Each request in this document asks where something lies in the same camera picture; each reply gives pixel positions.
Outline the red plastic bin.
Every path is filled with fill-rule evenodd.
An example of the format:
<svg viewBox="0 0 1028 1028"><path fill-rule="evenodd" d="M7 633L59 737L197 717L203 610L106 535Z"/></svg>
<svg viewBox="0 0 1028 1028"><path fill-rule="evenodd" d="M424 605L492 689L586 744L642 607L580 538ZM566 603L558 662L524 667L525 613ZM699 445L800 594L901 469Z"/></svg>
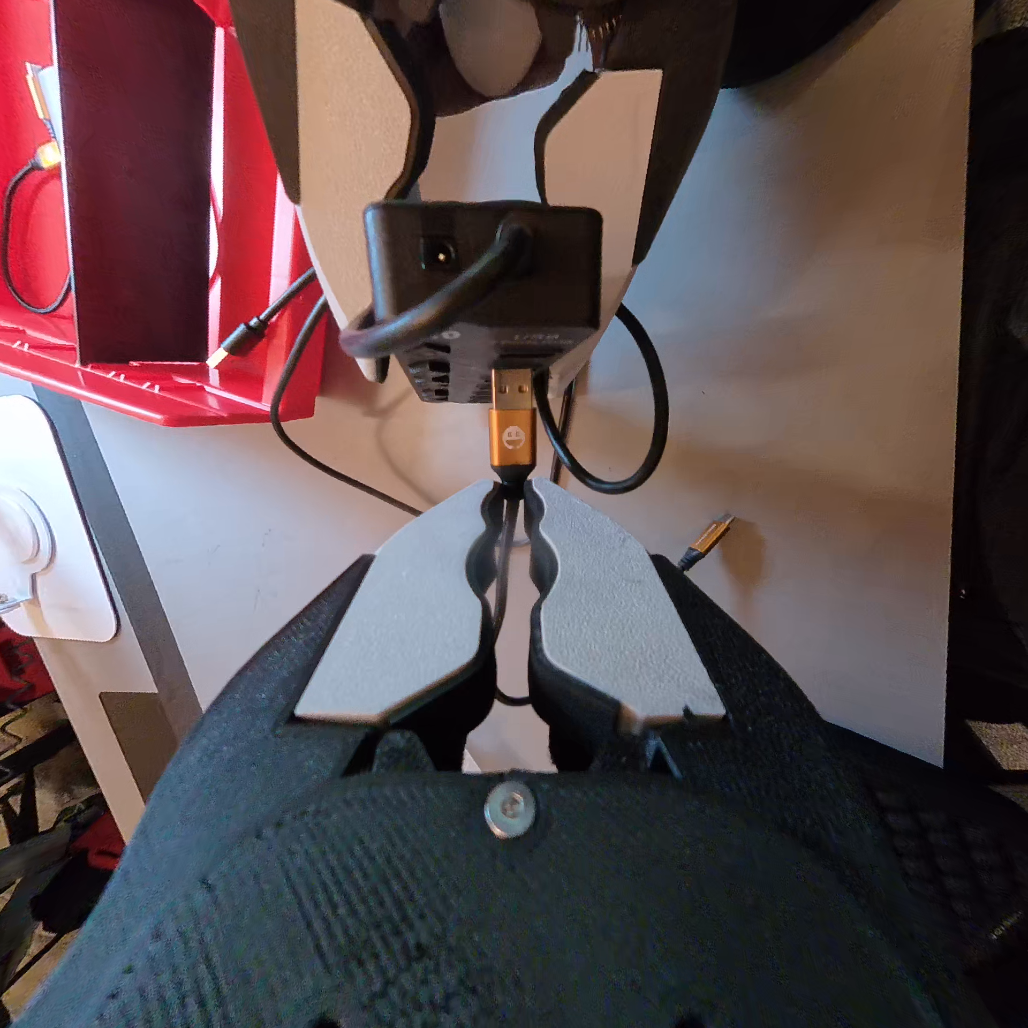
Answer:
<svg viewBox="0 0 1028 1028"><path fill-rule="evenodd" d="M2 392L42 387L166 428L268 421L276 381L316 289L280 313L264 340L246 356L217 369L206 361L311 263L277 173L229 2L194 3L215 26L208 353L199 362L80 365L73 287L59 313L37 316L20 308L2 281ZM2 2L1 13L2 186L7 187L48 139L29 95L25 65L58 65L52 2ZM36 305L53 302L72 269L62 111L59 118L63 166L32 175L19 187L11 218L11 272L19 293Z"/></svg>

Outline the black textured pad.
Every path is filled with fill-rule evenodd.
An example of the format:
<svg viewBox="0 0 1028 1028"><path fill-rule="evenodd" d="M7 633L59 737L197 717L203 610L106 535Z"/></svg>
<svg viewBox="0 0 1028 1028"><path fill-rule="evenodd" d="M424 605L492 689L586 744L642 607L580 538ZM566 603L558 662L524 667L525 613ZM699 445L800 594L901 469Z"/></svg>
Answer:
<svg viewBox="0 0 1028 1028"><path fill-rule="evenodd" d="M1026 811L932 765L866 776L906 882L941 915L972 982L1026 1004Z"/></svg>

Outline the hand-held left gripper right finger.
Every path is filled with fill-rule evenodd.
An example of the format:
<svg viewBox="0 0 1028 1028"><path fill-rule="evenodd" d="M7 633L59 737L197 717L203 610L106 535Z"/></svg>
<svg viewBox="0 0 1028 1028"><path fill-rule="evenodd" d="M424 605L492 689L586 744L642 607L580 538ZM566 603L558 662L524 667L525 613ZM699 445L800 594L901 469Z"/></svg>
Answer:
<svg viewBox="0 0 1028 1028"><path fill-rule="evenodd" d="M525 485L533 605L528 687L558 770L608 746L727 715L645 546L548 479Z"/></svg>

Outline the black bin divider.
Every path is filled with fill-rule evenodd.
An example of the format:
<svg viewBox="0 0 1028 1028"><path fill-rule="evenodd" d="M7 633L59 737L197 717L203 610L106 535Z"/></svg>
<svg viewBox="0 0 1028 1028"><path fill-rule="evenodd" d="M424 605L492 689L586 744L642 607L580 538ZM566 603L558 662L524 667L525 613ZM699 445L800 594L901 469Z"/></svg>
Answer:
<svg viewBox="0 0 1028 1028"><path fill-rule="evenodd" d="M191 1L52 3L80 365L208 353L215 26Z"/></svg>

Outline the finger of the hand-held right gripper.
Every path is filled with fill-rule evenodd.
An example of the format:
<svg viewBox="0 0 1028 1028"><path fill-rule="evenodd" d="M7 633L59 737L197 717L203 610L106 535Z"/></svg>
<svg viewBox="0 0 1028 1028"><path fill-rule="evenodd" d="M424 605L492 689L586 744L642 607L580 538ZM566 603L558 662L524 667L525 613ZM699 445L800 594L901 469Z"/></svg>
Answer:
<svg viewBox="0 0 1028 1028"><path fill-rule="evenodd" d="M534 135L539 199L601 215L600 330L610 326L636 274L636 235L662 80L659 69L581 72Z"/></svg>
<svg viewBox="0 0 1028 1028"><path fill-rule="evenodd" d="M299 221L330 313L352 334L373 302L364 212L407 193L417 132L373 27L340 2L295 8Z"/></svg>

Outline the instruction sheet on stand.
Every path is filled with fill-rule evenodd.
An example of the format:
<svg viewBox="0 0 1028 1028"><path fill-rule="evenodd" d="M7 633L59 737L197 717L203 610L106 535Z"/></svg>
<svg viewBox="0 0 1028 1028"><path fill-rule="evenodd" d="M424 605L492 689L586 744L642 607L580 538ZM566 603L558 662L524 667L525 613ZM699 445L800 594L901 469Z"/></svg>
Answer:
<svg viewBox="0 0 1028 1028"><path fill-rule="evenodd" d="M105 644L119 622L56 428L1 400L1 616L20 636Z"/></svg>

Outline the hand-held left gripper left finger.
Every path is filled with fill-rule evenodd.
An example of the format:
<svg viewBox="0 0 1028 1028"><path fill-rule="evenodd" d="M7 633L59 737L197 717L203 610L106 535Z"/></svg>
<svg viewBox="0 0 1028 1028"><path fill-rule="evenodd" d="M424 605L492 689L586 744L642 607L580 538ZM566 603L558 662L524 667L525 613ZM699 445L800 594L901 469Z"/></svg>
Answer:
<svg viewBox="0 0 1028 1028"><path fill-rule="evenodd" d="M303 722L418 735L441 770L494 703L485 594L495 578L495 482L480 480L390 536L329 634L295 707Z"/></svg>

